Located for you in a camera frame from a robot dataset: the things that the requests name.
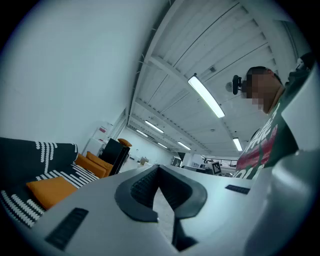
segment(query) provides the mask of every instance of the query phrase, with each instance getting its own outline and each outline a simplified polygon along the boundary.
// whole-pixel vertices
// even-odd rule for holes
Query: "patterned cushion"
[[[77,189],[99,179],[92,172],[81,166],[70,164],[57,170],[43,172],[43,174],[26,179],[14,187],[1,190],[0,202],[9,216],[31,228],[46,210],[39,205],[37,199],[26,186],[26,183],[59,176],[63,177]]]
[[[78,147],[0,137],[0,156],[0,188],[5,189],[72,164],[77,159]]]

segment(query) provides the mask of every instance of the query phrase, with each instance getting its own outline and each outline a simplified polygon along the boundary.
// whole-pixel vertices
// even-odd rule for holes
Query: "orange armchair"
[[[90,172],[93,172],[94,175],[99,178],[108,177],[113,167],[112,164],[103,161],[89,151],[86,153],[86,157],[82,154],[78,154],[78,158],[75,163]]]

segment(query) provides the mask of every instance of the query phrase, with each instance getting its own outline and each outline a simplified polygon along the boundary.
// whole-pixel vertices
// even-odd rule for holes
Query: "man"
[[[256,179],[263,168],[274,166],[281,158],[298,150],[281,112],[304,84],[314,62],[312,53],[299,58],[285,86],[277,74],[264,66],[248,70],[242,83],[242,96],[252,99],[252,103],[258,104],[269,118],[243,150],[236,165],[235,178]]]

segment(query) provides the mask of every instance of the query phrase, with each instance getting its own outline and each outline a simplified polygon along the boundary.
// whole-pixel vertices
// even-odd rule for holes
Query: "orange cushion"
[[[118,141],[119,141],[122,145],[125,145],[125,146],[127,146],[127,147],[132,147],[132,144],[131,144],[129,141],[127,141],[126,139],[124,139],[124,138],[118,138]]]
[[[94,154],[92,154],[91,152],[87,152],[86,153],[86,158],[88,158],[89,160],[91,160],[92,162],[96,163],[97,165],[105,168],[105,169],[109,169],[110,167],[112,168],[113,165],[106,162],[106,161],[103,161],[101,158],[95,156]]]
[[[26,185],[46,210],[77,190],[61,176],[28,182]]]
[[[84,157],[82,154],[78,154],[78,158],[75,160],[78,166],[81,166],[90,172],[93,172],[95,176],[103,178],[106,175],[106,168],[101,167],[90,159]]]

